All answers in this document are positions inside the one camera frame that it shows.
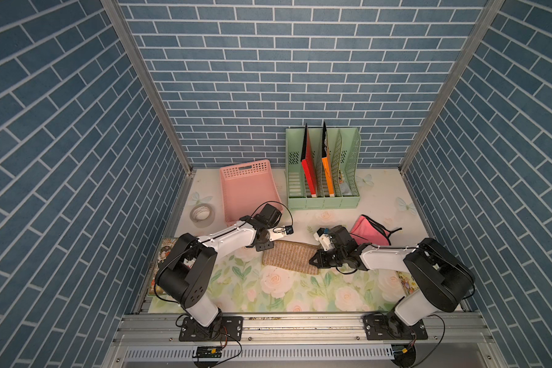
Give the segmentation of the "brown striped dishcloth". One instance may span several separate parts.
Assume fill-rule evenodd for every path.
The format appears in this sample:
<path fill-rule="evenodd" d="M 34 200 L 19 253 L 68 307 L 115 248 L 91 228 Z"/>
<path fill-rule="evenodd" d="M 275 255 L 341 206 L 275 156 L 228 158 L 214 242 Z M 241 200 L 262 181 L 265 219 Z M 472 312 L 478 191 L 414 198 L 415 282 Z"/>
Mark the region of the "brown striped dishcloth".
<path fill-rule="evenodd" d="M 279 240 L 274 247 L 263 251 L 262 265 L 282 268 L 302 274 L 317 275 L 317 266 L 311 265 L 310 260 L 316 255 L 318 248 L 300 242 Z"/>

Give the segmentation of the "pink and grey dishcloth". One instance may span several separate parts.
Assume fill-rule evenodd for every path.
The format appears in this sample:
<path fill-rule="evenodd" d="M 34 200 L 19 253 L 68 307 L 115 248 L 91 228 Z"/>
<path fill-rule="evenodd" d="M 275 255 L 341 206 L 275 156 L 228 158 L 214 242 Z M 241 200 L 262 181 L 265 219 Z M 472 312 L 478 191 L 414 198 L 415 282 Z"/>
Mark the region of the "pink and grey dishcloth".
<path fill-rule="evenodd" d="M 389 230 L 371 217 L 360 215 L 350 230 L 350 235 L 359 244 L 391 246 L 391 235 L 401 230 L 402 228 Z"/>

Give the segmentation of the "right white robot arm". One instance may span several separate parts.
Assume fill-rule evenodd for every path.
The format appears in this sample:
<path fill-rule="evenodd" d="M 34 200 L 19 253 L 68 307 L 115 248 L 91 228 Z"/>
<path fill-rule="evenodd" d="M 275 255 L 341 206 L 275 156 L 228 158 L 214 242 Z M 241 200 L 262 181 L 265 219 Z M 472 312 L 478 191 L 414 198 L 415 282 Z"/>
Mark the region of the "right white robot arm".
<path fill-rule="evenodd" d="M 409 274 L 418 289 L 387 313 L 363 317 L 368 340 L 426 340 L 423 319 L 438 311 L 451 313 L 475 291 L 475 277 L 437 240 L 423 239 L 412 247 L 360 244 L 341 225 L 319 228 L 320 243 L 309 263 L 317 268 L 348 266 L 353 271 L 391 270 Z"/>

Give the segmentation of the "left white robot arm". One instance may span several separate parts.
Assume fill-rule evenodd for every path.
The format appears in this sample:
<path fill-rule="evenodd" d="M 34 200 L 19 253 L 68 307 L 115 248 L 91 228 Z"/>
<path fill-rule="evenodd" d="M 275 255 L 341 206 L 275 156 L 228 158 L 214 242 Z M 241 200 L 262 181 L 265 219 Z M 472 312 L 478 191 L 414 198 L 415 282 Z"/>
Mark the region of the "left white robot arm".
<path fill-rule="evenodd" d="M 224 230 L 208 236 L 181 235 L 153 279 L 153 292 L 161 301 L 184 310 L 181 340 L 233 339 L 229 331 L 235 319 L 223 320 L 223 312 L 207 295 L 216 262 L 241 248 L 262 252 L 294 233 L 294 225 L 281 225 L 276 201 L 259 205 Z"/>

